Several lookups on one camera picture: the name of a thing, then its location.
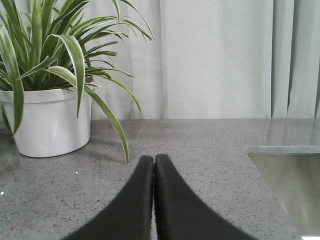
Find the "plant leaf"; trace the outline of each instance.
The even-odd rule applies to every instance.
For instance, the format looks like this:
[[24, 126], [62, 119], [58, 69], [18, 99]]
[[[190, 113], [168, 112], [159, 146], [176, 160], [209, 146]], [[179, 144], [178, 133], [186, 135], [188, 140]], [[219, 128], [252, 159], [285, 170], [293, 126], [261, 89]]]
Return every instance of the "plant leaf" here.
[[3, 25], [0, 25], [0, 55], [11, 81], [13, 90], [14, 135], [22, 123], [24, 114], [24, 87], [20, 79], [14, 46], [11, 42], [7, 29]]
[[101, 77], [103, 77], [104, 79], [109, 80], [110, 82], [113, 82], [113, 83], [117, 84], [119, 87], [121, 87], [123, 90], [125, 90], [130, 95], [130, 97], [134, 100], [136, 106], [139, 109], [139, 112], [142, 114], [140, 103], [139, 103], [137, 97], [133, 94], [132, 91], [130, 91], [129, 88], [127, 88], [125, 85], [123, 85], [122, 83], [118, 82], [117, 80], [112, 79], [109, 76], [101, 76]]
[[[65, 79], [66, 81], [68, 81], [69, 83], [71, 83], [75, 87], [77, 85], [75, 75], [73, 75], [72, 72], [70, 72], [68, 69], [66, 69], [64, 67], [51, 66], [48, 69], [43, 69], [43, 70], [48, 71], [49, 73], [55, 74], [55, 75]], [[101, 97], [96, 92], [91, 90], [88, 86], [84, 86], [84, 89], [93, 98], [93, 100], [98, 104], [98, 106], [100, 107], [102, 112], [105, 114], [105, 116], [110, 120], [111, 124], [115, 128], [115, 131], [118, 133], [118, 135], [121, 139], [124, 154], [125, 154], [125, 162], [128, 163], [130, 161], [128, 141], [127, 141], [126, 134], [125, 134], [120, 122], [118, 121], [116, 116], [113, 114], [113, 112], [109, 109], [109, 107], [106, 105], [106, 103], [101, 99]]]
[[74, 36], [70, 36], [67, 34], [64, 35], [55, 35], [52, 36], [60, 38], [70, 56], [74, 74], [76, 78], [76, 90], [77, 90], [77, 116], [79, 116], [80, 104], [82, 100], [82, 96], [84, 93], [85, 87], [85, 57], [82, 52], [81, 46]]
[[31, 31], [32, 31], [32, 49], [31, 53], [34, 59], [32, 62], [32, 67], [35, 66], [41, 57], [42, 49], [42, 18], [41, 18], [41, 0], [33, 0], [32, 17], [31, 17]]
[[7, 118], [7, 114], [5, 112], [4, 105], [2, 104], [1, 106], [2, 106], [2, 118], [3, 118], [4, 125], [11, 132], [10, 124], [9, 124], [9, 121], [8, 121], [8, 118]]

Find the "speckled countertop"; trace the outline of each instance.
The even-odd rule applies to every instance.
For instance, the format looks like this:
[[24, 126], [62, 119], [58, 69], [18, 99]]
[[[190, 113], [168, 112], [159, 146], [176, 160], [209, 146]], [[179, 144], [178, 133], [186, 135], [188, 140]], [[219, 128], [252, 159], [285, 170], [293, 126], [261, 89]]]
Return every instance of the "speckled countertop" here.
[[122, 124], [131, 153], [128, 165], [117, 134], [104, 120], [92, 122], [86, 146], [52, 158], [20, 155], [8, 131], [0, 129], [0, 239], [66, 236], [113, 199], [141, 155], [158, 153], [168, 153], [196, 194], [243, 231], [260, 240], [301, 239], [244, 147], [320, 145], [318, 119], [125, 120]]

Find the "window curtain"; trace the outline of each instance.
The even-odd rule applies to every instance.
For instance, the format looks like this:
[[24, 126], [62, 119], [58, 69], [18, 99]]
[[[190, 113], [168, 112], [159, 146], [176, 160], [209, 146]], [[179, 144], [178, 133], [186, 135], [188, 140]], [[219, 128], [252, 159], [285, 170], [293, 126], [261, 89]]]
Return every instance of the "window curtain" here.
[[272, 117], [320, 117], [320, 1], [275, 0]]
[[[28, 11], [27, 0], [15, 2]], [[111, 49], [115, 66], [134, 78], [112, 76], [136, 94], [142, 115], [122, 89], [96, 79], [118, 118], [320, 117], [319, 0], [130, 2], [155, 40], [122, 28], [129, 39]], [[110, 14], [111, 1], [92, 0], [84, 17]], [[139, 18], [125, 5], [121, 14]], [[92, 105], [92, 119], [104, 119]]]

